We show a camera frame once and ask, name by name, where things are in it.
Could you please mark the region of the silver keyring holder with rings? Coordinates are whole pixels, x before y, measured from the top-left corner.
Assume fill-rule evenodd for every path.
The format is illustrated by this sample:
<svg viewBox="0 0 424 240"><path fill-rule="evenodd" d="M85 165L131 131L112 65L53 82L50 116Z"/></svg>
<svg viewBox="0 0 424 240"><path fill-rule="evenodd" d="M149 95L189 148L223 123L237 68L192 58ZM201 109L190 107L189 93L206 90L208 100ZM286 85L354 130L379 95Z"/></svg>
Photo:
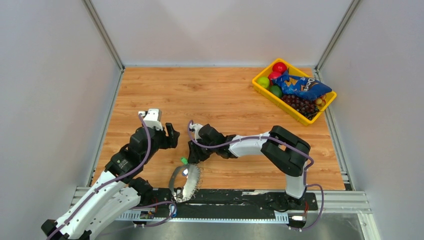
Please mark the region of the silver keyring holder with rings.
<svg viewBox="0 0 424 240"><path fill-rule="evenodd" d="M189 201L199 187L201 170L195 164L184 164L174 169L168 188L178 203Z"/></svg>

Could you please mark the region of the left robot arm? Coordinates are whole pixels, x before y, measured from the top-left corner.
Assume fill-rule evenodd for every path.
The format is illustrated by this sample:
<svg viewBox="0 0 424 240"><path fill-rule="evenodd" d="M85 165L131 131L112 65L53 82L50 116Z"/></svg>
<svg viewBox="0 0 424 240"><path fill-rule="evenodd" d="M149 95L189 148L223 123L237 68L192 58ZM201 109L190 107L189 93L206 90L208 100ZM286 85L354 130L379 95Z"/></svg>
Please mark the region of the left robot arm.
<svg viewBox="0 0 424 240"><path fill-rule="evenodd" d="M152 219L161 202L154 197L149 182L137 174L159 149L177 147L180 133L171 123L165 127L144 124L138 128L81 199L58 219L42 224L46 238L94 240L120 215L138 205L145 209L145 218Z"/></svg>

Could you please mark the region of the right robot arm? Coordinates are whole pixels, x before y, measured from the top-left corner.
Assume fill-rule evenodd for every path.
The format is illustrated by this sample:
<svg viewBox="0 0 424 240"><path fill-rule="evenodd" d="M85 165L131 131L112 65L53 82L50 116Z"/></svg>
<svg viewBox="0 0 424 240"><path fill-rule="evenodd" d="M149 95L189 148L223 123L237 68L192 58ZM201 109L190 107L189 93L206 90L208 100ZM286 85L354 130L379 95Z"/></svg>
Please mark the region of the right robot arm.
<svg viewBox="0 0 424 240"><path fill-rule="evenodd" d="M223 159L264 156L286 175L286 204L298 209L305 203L307 162L314 161L309 156L311 146L300 137L279 125L249 136L223 135L210 124L193 121L188 123L187 130L190 138L188 163L204 162L212 154Z"/></svg>

